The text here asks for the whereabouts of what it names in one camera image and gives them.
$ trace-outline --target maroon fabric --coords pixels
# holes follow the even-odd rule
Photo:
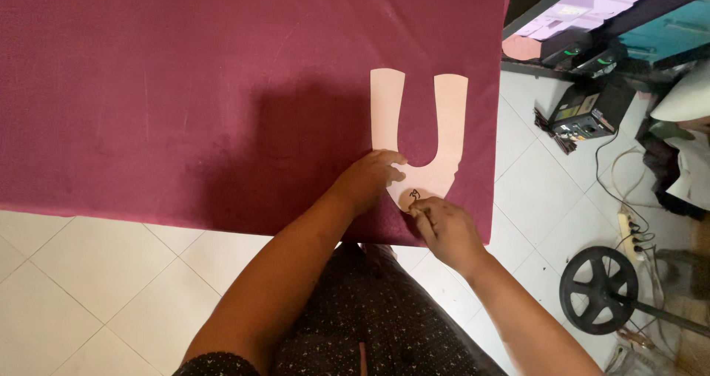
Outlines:
[[[487,242],[505,0],[0,0],[0,208],[272,235],[371,149],[369,71],[406,73],[399,147],[437,150]],[[346,239],[419,244],[385,195]]]

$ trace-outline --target extension cord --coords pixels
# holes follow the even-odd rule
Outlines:
[[[633,233],[631,229],[631,223],[636,223],[636,219],[634,217],[634,214],[627,210],[625,206],[621,206],[619,209],[619,212],[617,214],[618,221],[619,221],[619,229],[621,230],[621,236],[622,238],[632,235],[629,238],[626,238],[623,241],[623,249],[624,253],[626,254],[626,257],[631,261],[631,263],[636,267],[639,262],[644,261],[644,256],[641,253],[637,253],[634,251],[634,244],[633,244],[633,239],[638,238],[636,233]]]

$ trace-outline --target floor tile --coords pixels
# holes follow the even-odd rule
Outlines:
[[[566,320],[559,303],[559,274],[542,255],[533,251],[513,276],[558,322]]]
[[[496,173],[498,178],[520,157],[535,136],[508,102],[498,96],[498,128],[496,131]]]
[[[596,181],[595,152],[599,146],[613,141],[599,150],[599,175],[603,174],[617,155],[632,147],[629,138],[623,132],[618,136],[599,137],[577,143],[577,150],[564,154],[555,140],[547,135],[539,137],[547,150],[564,168],[582,191],[587,191]]]
[[[638,127],[641,126],[643,119],[646,117],[646,110],[649,107],[649,100],[641,99],[639,93],[636,93],[631,104],[626,110],[626,114],[621,120],[619,128],[621,128],[627,136],[634,139],[636,137],[636,132],[638,132]]]
[[[23,262],[25,257],[12,244],[7,243],[7,240],[0,237],[0,281],[3,281]]]
[[[0,236],[29,258],[71,220],[71,217],[0,211]]]
[[[177,258],[107,326],[169,376],[218,301],[219,295]]]
[[[136,351],[102,327],[52,376],[160,376]]]
[[[491,222],[491,243],[486,249],[510,273],[515,272],[534,250],[528,239],[495,204]]]
[[[224,294],[269,240],[270,236],[208,230],[180,258],[218,293]]]
[[[493,201],[537,245],[582,196],[577,184],[536,140],[496,182]]]
[[[174,258],[141,223],[76,217],[31,261],[105,323]]]
[[[562,325],[577,340],[577,343],[589,354],[591,359],[604,370],[611,352],[616,347],[616,338],[613,334],[590,335],[575,328],[569,321]]]
[[[31,262],[0,283],[0,372],[46,376],[101,328]]]
[[[152,223],[144,223],[144,225],[177,255],[182,254],[204,232],[204,230],[187,227],[154,225]]]
[[[498,335],[496,326],[493,325],[491,317],[488,316],[485,308],[482,308],[471,319],[464,331],[471,336],[472,339],[500,366],[508,376],[516,376],[518,371],[513,366],[510,360],[510,355],[506,351],[506,347],[501,341],[501,336]]]
[[[576,253],[591,246],[613,246],[618,237],[618,231],[586,196],[582,196],[537,246],[537,251],[561,275]]]
[[[427,254],[410,274],[461,326],[481,309],[481,302],[432,253]]]
[[[571,85],[571,82],[502,71],[500,92],[532,134],[540,136],[542,130],[535,126],[533,108],[538,108],[544,117],[551,116],[564,91]]]
[[[412,272],[414,267],[424,259],[424,255],[429,253],[426,247],[392,246],[392,250],[397,254],[397,262],[407,272]]]

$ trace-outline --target cable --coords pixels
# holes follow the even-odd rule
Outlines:
[[[616,247],[614,247],[615,250],[618,250],[618,248],[619,248],[619,246],[621,245],[621,243],[623,243],[624,240],[626,240],[627,238],[629,238],[629,237],[631,237],[631,236],[634,236],[634,235],[637,235],[637,234],[642,234],[642,235],[645,236],[646,232],[648,232],[648,230],[651,228],[651,224],[648,223],[648,221],[646,220],[646,218],[644,218],[641,214],[638,213],[638,211],[637,211],[634,207],[632,207],[630,204],[628,204],[628,203],[626,202],[626,196],[628,196],[628,194],[631,193],[632,190],[636,189],[636,186],[638,186],[638,184],[641,183],[641,179],[643,179],[643,176],[645,175],[645,170],[644,170],[644,173],[641,174],[641,179],[639,179],[638,182],[634,183],[634,185],[631,186],[631,189],[629,189],[629,191],[626,192],[626,195],[623,196],[623,199],[619,199],[619,198],[616,197],[614,194],[612,194],[612,193],[606,188],[606,186],[601,182],[601,180],[599,179],[599,150],[601,150],[602,147],[604,147],[604,146],[609,145],[610,143],[612,143],[612,142],[617,138],[617,136],[619,136],[619,131],[620,131],[620,129],[617,129],[616,132],[614,133],[614,137],[611,138],[611,140],[609,140],[607,143],[605,143],[605,144],[603,144],[603,145],[601,145],[601,146],[599,146],[599,147],[596,148],[596,151],[594,152],[594,163],[596,164],[596,169],[595,169],[595,171],[594,171],[594,176],[596,177],[596,181],[599,183],[599,186],[601,186],[601,188],[604,189],[604,191],[606,191],[606,194],[608,194],[609,196],[611,196],[611,197],[613,197],[615,200],[617,200],[619,203],[621,203],[622,207],[625,206],[625,207],[628,207],[629,209],[631,209],[640,219],[642,219],[642,220],[644,221],[644,223],[646,224],[646,228],[645,228],[644,230],[640,230],[640,227],[639,227],[637,230],[632,229],[631,234],[629,234],[628,236],[626,236],[626,237],[624,237],[623,239],[621,239],[621,241],[616,245]],[[614,160],[614,163],[616,163],[616,161],[617,161],[621,156],[623,156],[624,154],[628,154],[629,152],[630,152],[630,149],[627,150],[627,151],[625,151],[624,153],[620,154],[619,156],[617,156],[616,159]],[[641,240],[641,242],[645,243],[645,242],[649,242],[649,241],[653,240],[653,238],[654,238],[656,235],[655,235],[654,233],[651,233],[651,234],[653,235],[652,237],[647,238],[647,239],[644,239],[644,240]],[[608,264],[607,264],[607,266],[606,266],[606,274],[607,274],[607,275],[609,275],[609,270],[610,270],[610,269],[611,269],[611,261],[609,261]]]
[[[616,133],[614,133],[614,137],[613,137],[610,141],[608,141],[607,143],[605,143],[605,144],[603,144],[603,145],[601,145],[601,146],[599,146],[599,147],[596,148],[596,152],[594,152],[594,162],[596,163],[596,171],[594,172],[594,175],[595,175],[595,177],[596,177],[596,181],[599,182],[599,185],[601,186],[601,188],[604,189],[604,191],[606,191],[606,193],[607,193],[609,196],[613,197],[615,200],[617,200],[619,203],[621,203],[622,206],[626,206],[626,207],[628,207],[629,209],[631,209],[631,210],[634,212],[634,214],[636,214],[639,218],[641,218],[641,219],[644,221],[644,223],[646,224],[646,228],[645,228],[645,230],[643,230],[643,231],[639,231],[639,233],[646,233],[646,232],[648,232],[649,228],[651,227],[651,225],[648,223],[648,221],[646,220],[646,218],[644,218],[641,214],[639,214],[638,211],[637,211],[636,209],[634,209],[634,207],[632,207],[631,205],[629,205],[628,203],[626,203],[625,200],[619,199],[619,198],[616,197],[614,194],[612,194],[612,193],[606,188],[606,186],[601,182],[601,180],[599,180],[599,150],[600,150],[602,147],[604,147],[604,146],[606,146],[606,145],[612,143],[612,142],[617,138],[618,135],[619,135],[619,129],[616,130]]]

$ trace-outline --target u-shaped paper pattern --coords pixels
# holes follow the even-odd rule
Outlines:
[[[372,148],[398,152],[397,133],[405,74],[392,68],[370,71],[370,118]],[[464,151],[466,92],[469,79],[455,74],[434,77],[437,106],[438,148],[434,159],[425,166],[393,166],[406,178],[387,188],[402,211],[409,211],[415,199],[446,197],[454,183]]]

